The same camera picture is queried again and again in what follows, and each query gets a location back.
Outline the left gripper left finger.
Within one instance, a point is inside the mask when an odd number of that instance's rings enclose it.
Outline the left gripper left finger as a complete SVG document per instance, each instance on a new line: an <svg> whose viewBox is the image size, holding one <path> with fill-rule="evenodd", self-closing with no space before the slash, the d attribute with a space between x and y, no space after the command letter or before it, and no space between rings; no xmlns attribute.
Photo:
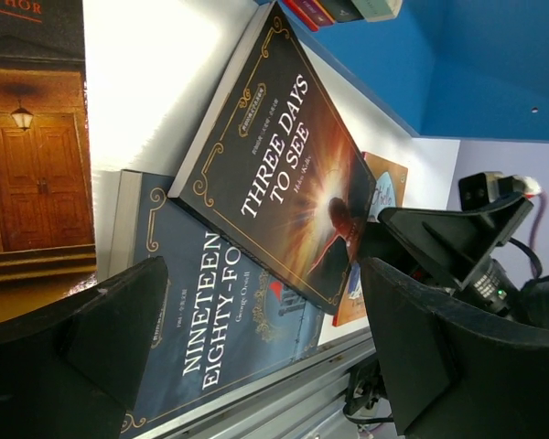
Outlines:
<svg viewBox="0 0 549 439"><path fill-rule="evenodd" d="M164 302L163 258L0 323L0 438L117 438Z"/></svg>

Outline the yellow teal paperback book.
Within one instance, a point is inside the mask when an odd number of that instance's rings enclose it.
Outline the yellow teal paperback book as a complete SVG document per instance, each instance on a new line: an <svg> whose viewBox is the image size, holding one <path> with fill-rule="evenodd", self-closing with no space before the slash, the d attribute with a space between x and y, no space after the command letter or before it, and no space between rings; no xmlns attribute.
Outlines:
<svg viewBox="0 0 549 439"><path fill-rule="evenodd" d="M402 0L329 0L320 3L339 23L393 20L403 5Z"/></svg>

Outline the Three Days to See book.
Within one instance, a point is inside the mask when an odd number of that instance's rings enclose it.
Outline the Three Days to See book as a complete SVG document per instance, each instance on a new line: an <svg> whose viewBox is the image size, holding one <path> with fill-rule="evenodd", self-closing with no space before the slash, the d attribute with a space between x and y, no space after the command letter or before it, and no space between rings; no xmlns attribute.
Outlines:
<svg viewBox="0 0 549 439"><path fill-rule="evenodd" d="M285 12L261 5L168 195L333 315L374 189Z"/></svg>

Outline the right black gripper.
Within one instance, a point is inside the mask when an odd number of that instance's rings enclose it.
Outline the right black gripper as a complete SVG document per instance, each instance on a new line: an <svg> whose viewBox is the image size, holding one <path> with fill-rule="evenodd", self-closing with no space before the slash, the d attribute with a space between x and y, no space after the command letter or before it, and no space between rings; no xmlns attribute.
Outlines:
<svg viewBox="0 0 549 439"><path fill-rule="evenodd" d="M480 267L532 209L527 197L514 193L467 211L386 208L378 221L440 285L462 290L458 300L507 320L549 327L549 275L518 289L498 261Z"/></svg>

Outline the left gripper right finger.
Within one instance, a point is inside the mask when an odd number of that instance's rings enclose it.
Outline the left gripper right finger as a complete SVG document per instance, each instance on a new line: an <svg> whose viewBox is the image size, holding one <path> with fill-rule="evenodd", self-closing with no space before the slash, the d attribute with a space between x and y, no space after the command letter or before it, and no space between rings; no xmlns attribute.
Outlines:
<svg viewBox="0 0 549 439"><path fill-rule="evenodd" d="M482 311L368 258L361 283L396 431L549 438L549 330Z"/></svg>

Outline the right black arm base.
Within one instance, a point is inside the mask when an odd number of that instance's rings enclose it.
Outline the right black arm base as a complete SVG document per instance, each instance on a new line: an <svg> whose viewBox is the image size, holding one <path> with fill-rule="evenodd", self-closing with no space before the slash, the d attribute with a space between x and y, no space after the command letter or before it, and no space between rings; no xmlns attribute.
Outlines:
<svg viewBox="0 0 549 439"><path fill-rule="evenodd" d="M384 417L363 418L356 413L365 408L371 410L380 399L388 399L380 361L376 353L350 368L350 378L342 412L345 418L357 425L393 423L389 414Z"/></svg>

